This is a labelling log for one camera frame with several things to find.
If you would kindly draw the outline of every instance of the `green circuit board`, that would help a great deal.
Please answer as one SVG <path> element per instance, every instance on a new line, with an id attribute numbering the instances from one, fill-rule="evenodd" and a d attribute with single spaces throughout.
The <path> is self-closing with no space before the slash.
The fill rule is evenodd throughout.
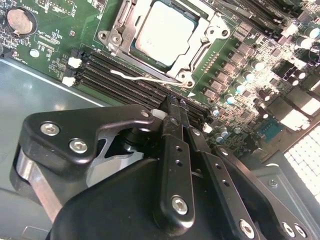
<path id="1" fill-rule="evenodd" d="M 225 144 L 229 147 L 239 148 L 243 144 L 243 139 L 250 133 L 257 131 L 259 125 L 265 124 L 257 121 L 258 112 L 254 108 L 257 104 L 257 91 L 268 89 L 272 92 L 271 101 L 276 96 L 285 95 L 292 86 L 287 82 L 278 81 L 271 84 L 273 78 L 277 78 L 271 70 L 282 60 L 299 57 L 299 51 L 294 48 L 295 43 L 285 43 L 277 45 L 273 40 L 265 37 L 253 27 L 243 22 L 239 17 L 228 9 L 220 6 L 214 1 L 208 1 L 213 8 L 218 9 L 225 23 L 228 25 L 231 34 L 228 39 L 217 40 L 207 51 L 206 56 L 197 66 L 193 73 L 195 86 L 193 88 L 181 88 L 177 86 L 166 86 L 174 90 L 184 98 L 200 106 L 210 108 L 219 106 L 223 109 L 223 114 L 219 116 L 219 121 L 229 129 L 231 133 Z M 37 20 L 37 31 L 35 34 L 25 38 L 15 37 L 8 31 L 6 25 L 0 25 L 0 43 L 9 49 L 13 49 L 13 58 L 25 65 L 30 66 L 46 75 L 61 81 L 64 77 L 68 59 L 73 48 L 92 49 L 93 51 L 110 56 L 107 48 L 98 40 L 97 33 L 103 30 L 110 30 L 118 14 L 118 9 L 122 4 L 121 0 L 0 0 L 0 16 L 5 18 L 6 11 L 12 7 L 23 7 L 33 13 Z M 305 3 L 304 9 L 310 16 L 316 18 L 320 16 L 320 7 L 315 3 Z M 298 27 L 303 31 L 305 28 L 319 26 L 318 21 L 308 24 L 300 24 Z M 254 49 L 252 54 L 244 56 L 244 62 L 238 65 L 240 73 L 230 73 L 232 81 L 225 88 L 218 91 L 217 97 L 208 97 L 203 94 L 204 88 L 214 80 L 217 72 L 220 71 L 231 51 L 235 50 L 238 42 L 242 42 Z M 37 58 L 30 55 L 32 49 L 40 53 Z M 280 53 L 274 55 L 275 49 Z M 259 60 L 265 63 L 265 68 L 260 72 L 255 72 L 250 63 L 252 60 Z M 256 75 L 253 83 L 245 82 L 242 77 L 244 71 L 252 71 Z M 248 96 L 236 93 L 233 84 L 243 83 Z M 119 105 L 117 101 L 107 95 L 103 95 L 87 86 L 77 86 L 80 90 L 89 93 L 112 105 Z M 224 96 L 234 95 L 236 103 L 229 105 Z M 233 133 L 233 129 L 240 128 L 241 135 Z M 208 141 L 214 142 L 214 134 L 208 135 Z"/>

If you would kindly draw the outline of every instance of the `silver metal surface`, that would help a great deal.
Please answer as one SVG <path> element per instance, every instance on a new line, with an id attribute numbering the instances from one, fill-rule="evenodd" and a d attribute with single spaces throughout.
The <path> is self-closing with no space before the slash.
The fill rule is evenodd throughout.
<path id="1" fill-rule="evenodd" d="M 286 223 L 286 222 L 283 222 L 282 223 L 283 227 L 284 227 L 284 230 L 285 232 L 292 238 L 294 238 L 296 236 L 295 232 L 293 231 L 293 229 Z"/>
<path id="2" fill-rule="evenodd" d="M 55 136 L 60 133 L 60 128 L 53 123 L 44 123 L 41 125 L 40 130 L 43 134 L 48 136 Z"/>
<path id="3" fill-rule="evenodd" d="M 138 33 L 141 32 L 150 12 L 151 0 L 137 0 L 135 4 L 131 0 L 123 0 L 111 31 L 100 31 L 97 37 L 113 55 L 146 71 L 154 78 L 165 81 L 167 84 L 178 82 L 183 83 L 181 87 L 193 88 L 195 85 L 192 78 L 193 71 L 216 39 L 227 39 L 230 36 L 230 29 L 221 15 L 206 3 L 201 0 L 188 1 L 197 7 L 198 11 L 201 10 L 206 13 L 207 18 L 201 17 L 197 10 L 177 0 L 179 4 L 191 13 L 197 14 L 200 18 L 196 29 L 188 39 L 189 48 L 187 52 L 177 57 L 168 72 L 162 72 L 130 54 L 130 47 L 134 39 L 138 37 Z"/>
<path id="4" fill-rule="evenodd" d="M 178 196 L 172 198 L 172 207 L 180 215 L 186 215 L 188 212 L 187 203 L 181 197 Z"/>
<path id="5" fill-rule="evenodd" d="M 84 154 L 88 150 L 87 144 L 80 139 L 72 140 L 69 143 L 69 148 L 77 154 Z"/>
<path id="6" fill-rule="evenodd" d="M 200 132 L 197 130 L 197 129 L 192 129 L 192 132 L 197 135 L 197 136 L 200 136 Z"/>
<path id="7" fill-rule="evenodd" d="M 223 155 L 228 156 L 228 152 L 224 148 L 221 147 L 220 151 L 223 153 Z"/>
<path id="8" fill-rule="evenodd" d="M 278 182 L 277 182 L 276 180 L 274 180 L 274 179 L 270 179 L 270 180 L 268 181 L 268 185 L 269 185 L 270 187 L 272 187 L 272 188 L 276 188 L 276 187 L 278 187 Z"/>
<path id="9" fill-rule="evenodd" d="M 10 183 L 23 120 L 30 114 L 106 106 L 11 59 L 0 59 L 0 238 L 45 240 L 51 221 L 44 208 Z"/>
<path id="10" fill-rule="evenodd" d="M 22 150 L 18 156 L 16 171 L 30 183 L 52 222 L 70 198 L 88 188 L 85 180 L 66 182 L 28 158 Z"/>
<path id="11" fill-rule="evenodd" d="M 247 223 L 245 220 L 241 219 L 239 222 L 241 231 L 249 238 L 254 239 L 255 238 L 255 232 L 252 228 L 252 226 Z"/>
<path id="12" fill-rule="evenodd" d="M 307 234 L 305 233 L 305 231 L 298 224 L 295 224 L 294 227 L 303 238 L 307 237 Z"/>

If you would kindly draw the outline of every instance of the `chip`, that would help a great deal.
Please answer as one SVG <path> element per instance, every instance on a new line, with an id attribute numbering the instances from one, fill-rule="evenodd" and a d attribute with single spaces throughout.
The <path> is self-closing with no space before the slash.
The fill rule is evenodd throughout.
<path id="1" fill-rule="evenodd" d="M 223 70 L 225 70 L 229 74 L 233 74 L 233 73 L 236 74 L 239 72 L 239 69 L 237 69 L 234 65 L 228 62 L 225 63 L 225 65 L 223 66 Z"/>
<path id="2" fill-rule="evenodd" d="M 212 83 L 210 84 L 211 88 L 213 88 L 216 91 L 219 91 L 222 88 L 222 84 L 217 82 L 217 81 L 212 81 Z"/>
<path id="3" fill-rule="evenodd" d="M 272 78 L 271 81 L 270 81 L 270 83 L 275 86 L 275 85 L 277 85 L 278 80 Z"/>
<path id="4" fill-rule="evenodd" d="M 189 49 L 188 40 L 195 28 L 194 23 L 180 12 L 156 1 L 135 42 L 135 47 L 167 66 Z"/>
<path id="5" fill-rule="evenodd" d="M 207 96 L 208 98 L 210 98 L 210 99 L 212 99 L 212 98 L 214 98 L 214 97 L 216 96 L 216 93 L 215 93 L 214 91 L 208 89 L 208 88 L 205 88 L 205 89 L 203 90 L 203 94 L 204 94 L 205 96 Z"/>
<path id="6" fill-rule="evenodd" d="M 251 115 L 250 112 L 244 111 L 244 112 L 241 114 L 241 118 L 246 119 L 246 118 L 249 117 L 250 115 Z"/>
<path id="7" fill-rule="evenodd" d="M 272 51 L 271 55 L 274 57 L 278 57 L 281 54 L 281 50 L 276 48 L 275 50 Z"/>
<path id="8" fill-rule="evenodd" d="M 246 98 L 248 98 L 250 95 L 251 95 L 251 92 L 245 90 L 243 93 L 242 93 L 243 96 L 245 96 Z"/>
<path id="9" fill-rule="evenodd" d="M 220 80 L 221 82 L 230 81 L 231 78 L 230 78 L 227 74 L 225 74 L 225 73 L 223 73 L 223 72 L 221 72 L 221 71 L 218 71 L 217 73 L 218 73 L 218 74 L 217 74 L 216 78 L 217 78 L 218 80 Z"/>

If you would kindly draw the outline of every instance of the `screw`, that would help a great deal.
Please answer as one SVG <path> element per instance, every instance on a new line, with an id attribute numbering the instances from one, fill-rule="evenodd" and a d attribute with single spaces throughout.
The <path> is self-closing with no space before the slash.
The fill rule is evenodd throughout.
<path id="1" fill-rule="evenodd" d="M 53 123 L 42 124 L 40 130 L 43 134 L 48 136 L 55 136 L 60 132 L 60 128 Z"/>
<path id="2" fill-rule="evenodd" d="M 197 129 L 192 129 L 192 132 L 197 135 L 197 136 L 200 136 L 200 132 L 197 130 Z"/>
<path id="3" fill-rule="evenodd" d="M 241 219 L 239 222 L 240 228 L 242 232 L 249 238 L 254 239 L 255 238 L 255 232 L 252 228 L 252 226 L 247 223 L 245 220 Z"/>
<path id="4" fill-rule="evenodd" d="M 284 227 L 285 232 L 289 234 L 290 237 L 294 238 L 296 236 L 295 232 L 286 222 L 283 222 L 282 225 Z"/>
<path id="5" fill-rule="evenodd" d="M 220 151 L 223 153 L 223 155 L 228 156 L 228 152 L 224 148 L 220 148 Z"/>
<path id="6" fill-rule="evenodd" d="M 178 121 L 177 121 L 176 119 L 171 118 L 171 122 L 172 122 L 174 125 L 179 126 L 179 123 L 178 123 Z"/>
<path id="7" fill-rule="evenodd" d="M 144 116 L 144 117 L 146 117 L 146 118 L 149 117 L 149 114 L 148 114 L 146 111 L 144 111 L 144 110 L 141 111 L 141 115 Z"/>
<path id="8" fill-rule="evenodd" d="M 178 196 L 175 196 L 174 198 L 172 198 L 172 207 L 180 215 L 186 215 L 188 212 L 188 206 L 186 202 L 181 197 L 178 197 Z"/>
<path id="9" fill-rule="evenodd" d="M 295 224 L 294 227 L 302 237 L 304 238 L 307 237 L 307 234 L 305 233 L 305 231 L 298 224 Z"/>
<path id="10" fill-rule="evenodd" d="M 278 187 L 278 182 L 276 180 L 271 179 L 269 180 L 268 185 L 272 188 L 276 188 Z"/>
<path id="11" fill-rule="evenodd" d="M 72 140 L 69 143 L 69 148 L 77 154 L 83 154 L 88 150 L 87 144 L 79 139 Z"/>

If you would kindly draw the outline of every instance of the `mounting hole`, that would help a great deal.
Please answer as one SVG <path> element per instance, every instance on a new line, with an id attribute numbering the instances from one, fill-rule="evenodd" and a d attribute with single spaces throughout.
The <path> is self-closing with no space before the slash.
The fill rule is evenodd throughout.
<path id="1" fill-rule="evenodd" d="M 177 164 L 179 167 L 182 167 L 184 165 L 180 160 L 175 160 L 175 164 Z"/>
<path id="2" fill-rule="evenodd" d="M 219 169 L 219 170 L 222 169 L 222 167 L 221 167 L 218 163 L 215 164 L 215 167 L 216 167 L 217 169 Z"/>
<path id="3" fill-rule="evenodd" d="M 141 111 L 141 115 L 144 116 L 144 117 L 146 117 L 146 118 L 149 117 L 149 114 L 148 114 L 146 111 L 144 111 L 144 110 Z"/>
<path id="4" fill-rule="evenodd" d="M 223 30 L 222 31 L 222 33 L 221 33 L 221 35 L 223 36 L 223 37 L 225 37 L 225 36 L 227 36 L 228 35 L 228 30 Z"/>
<path id="5" fill-rule="evenodd" d="M 181 147 L 180 146 L 175 146 L 175 149 L 178 151 L 178 152 L 182 152 L 182 149 L 181 149 Z"/>
<path id="6" fill-rule="evenodd" d="M 223 183 L 226 187 L 230 187 L 230 184 L 229 184 L 226 180 L 222 180 L 222 183 Z"/>
<path id="7" fill-rule="evenodd" d="M 102 40 L 105 40 L 105 39 L 107 39 L 107 35 L 102 32 L 102 33 L 100 33 L 100 38 L 101 38 Z"/>

